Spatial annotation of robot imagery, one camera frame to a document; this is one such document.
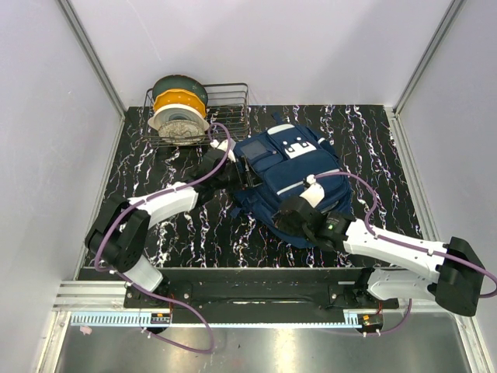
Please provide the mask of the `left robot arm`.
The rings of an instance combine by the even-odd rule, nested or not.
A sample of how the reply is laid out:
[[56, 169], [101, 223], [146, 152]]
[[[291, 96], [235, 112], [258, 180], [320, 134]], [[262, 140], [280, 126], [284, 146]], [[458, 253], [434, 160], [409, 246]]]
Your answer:
[[165, 278], [144, 255], [148, 231], [157, 224], [189, 212], [213, 198], [218, 190], [238, 192], [256, 187], [262, 179], [245, 156], [228, 158], [222, 150], [210, 150], [199, 165], [182, 179], [157, 192], [105, 201], [89, 233], [85, 246], [99, 272], [113, 271], [141, 288], [141, 299], [152, 308], [168, 297]]

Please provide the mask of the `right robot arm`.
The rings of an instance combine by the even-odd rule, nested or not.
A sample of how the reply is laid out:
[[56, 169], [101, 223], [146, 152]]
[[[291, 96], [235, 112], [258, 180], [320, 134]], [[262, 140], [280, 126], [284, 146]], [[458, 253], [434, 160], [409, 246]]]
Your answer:
[[471, 245], [453, 237], [449, 242], [414, 239], [338, 211], [320, 212], [303, 197], [290, 197], [273, 220], [276, 228], [308, 239], [319, 249], [340, 250], [392, 264], [372, 270], [352, 292], [354, 302], [369, 308], [379, 300], [410, 298], [435, 302], [457, 315], [475, 315], [485, 268]]

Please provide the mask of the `navy blue student backpack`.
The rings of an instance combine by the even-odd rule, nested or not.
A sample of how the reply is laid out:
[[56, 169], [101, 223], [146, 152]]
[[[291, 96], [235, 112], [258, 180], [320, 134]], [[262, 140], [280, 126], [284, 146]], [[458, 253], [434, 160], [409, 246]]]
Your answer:
[[304, 179], [315, 175], [325, 198], [315, 207], [320, 212], [351, 213], [352, 189], [333, 146], [317, 131], [300, 124], [278, 124], [235, 145], [236, 158], [246, 156], [262, 184], [232, 194], [240, 210], [251, 214], [284, 242], [307, 249], [317, 247], [299, 236], [278, 230], [273, 216], [287, 198], [304, 191]]

